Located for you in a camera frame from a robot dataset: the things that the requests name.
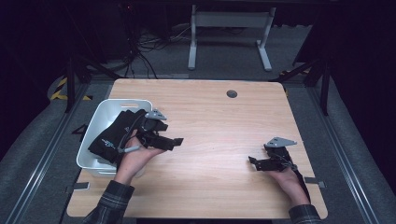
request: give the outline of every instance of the person's left hand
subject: person's left hand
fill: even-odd
[[[137,130],[134,130],[131,136],[134,136],[136,132]],[[126,143],[125,148],[134,146],[140,146],[140,148],[124,154],[119,170],[114,177],[115,181],[123,185],[130,185],[132,178],[134,178],[137,172],[139,172],[151,158],[165,152],[165,150],[158,148],[143,147],[136,137],[131,138]]]

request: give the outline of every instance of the white logo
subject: white logo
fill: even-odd
[[[106,147],[112,147],[112,148],[116,149],[116,148],[114,147],[114,144],[112,144],[110,141],[108,141],[108,140],[106,140],[106,139],[102,139],[102,142],[105,143],[105,146],[106,146]]]

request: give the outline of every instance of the metal frame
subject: metal frame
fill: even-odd
[[[189,69],[195,69],[197,39],[197,26],[204,27],[249,27],[262,28],[263,35],[261,40],[257,40],[257,48],[262,58],[264,70],[272,71],[265,43],[271,30],[271,24],[275,16],[276,8],[272,7],[269,12],[208,12],[196,11],[196,5],[192,6],[191,12],[191,46],[189,57]]]

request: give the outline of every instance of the metal rail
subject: metal rail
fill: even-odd
[[[26,184],[25,189],[23,190],[20,198],[14,205],[11,213],[9,214],[6,223],[21,223],[21,220],[29,206],[29,203],[32,201],[35,193],[37,192],[38,187],[41,184],[47,170],[50,167],[50,163],[52,162],[53,157],[58,151],[60,141],[62,136],[64,135],[64,131],[67,128],[67,125],[70,122],[70,119],[73,118],[76,109],[78,108],[79,102],[84,97],[86,90],[88,89],[88,84],[81,84],[78,88],[77,92],[77,100],[74,105],[71,107],[68,113],[64,113],[61,118],[61,121],[56,129],[54,135],[49,141],[49,145],[45,150],[43,156],[38,162],[35,170],[29,178],[28,183]]]
[[[314,102],[315,108],[318,112],[318,115],[321,119],[323,126],[326,128],[326,132],[330,137],[332,142],[332,149],[337,159],[341,171],[344,174],[346,182],[349,186],[350,191],[352,192],[353,197],[355,198],[356,204],[358,205],[361,215],[365,221],[365,223],[380,223],[373,207],[370,205],[366,194],[364,193],[361,182],[359,181],[355,171],[353,170],[352,164],[347,158],[347,154],[344,151],[343,146],[341,145],[338,136],[332,126],[332,122],[329,117],[323,115],[322,110],[320,108],[319,96],[314,88],[307,88],[310,99]]]

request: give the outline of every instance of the gray carpet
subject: gray carpet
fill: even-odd
[[[266,49],[273,66],[272,72],[263,71],[254,44],[261,31],[250,29],[239,35],[213,29],[201,31],[198,36],[197,62],[194,71],[187,69],[190,46],[187,39],[144,55],[151,62],[159,78],[265,81],[277,77],[282,70],[292,69],[291,63],[308,31],[309,27],[282,27],[271,30]],[[134,60],[132,69],[135,77],[147,78],[148,69],[140,59]],[[310,90],[318,92],[320,83],[314,89],[306,89],[302,84],[298,84],[302,77],[295,77],[284,86],[288,90],[290,107],[315,174],[318,180],[326,184],[326,188],[321,189],[329,211],[324,223],[364,223],[361,210],[350,191],[335,158],[332,142],[321,122],[322,115],[317,111],[315,100],[311,99]],[[59,79],[54,80],[49,93],[53,92],[58,82]],[[92,83],[85,92],[86,95],[92,95],[93,99],[79,102],[76,112],[65,127],[59,147],[55,148],[56,153],[41,184],[32,201],[28,203],[21,223],[58,223],[60,220],[62,223],[80,223],[81,218],[64,214],[64,207],[69,198],[64,190],[74,183],[79,172],[76,156],[80,136],[72,132],[83,124],[89,124],[97,105],[106,99],[111,83],[103,76],[93,77]],[[0,162],[0,200],[3,203],[0,210],[1,223],[7,220],[35,166],[50,144],[64,110],[65,101],[51,101],[51,104],[25,129]],[[329,117],[326,119],[331,121],[336,130],[366,196],[379,218],[378,223],[396,223],[395,195],[378,171],[333,83],[329,94]],[[134,223],[132,218],[126,221]],[[290,222],[282,219],[273,220],[273,223]]]

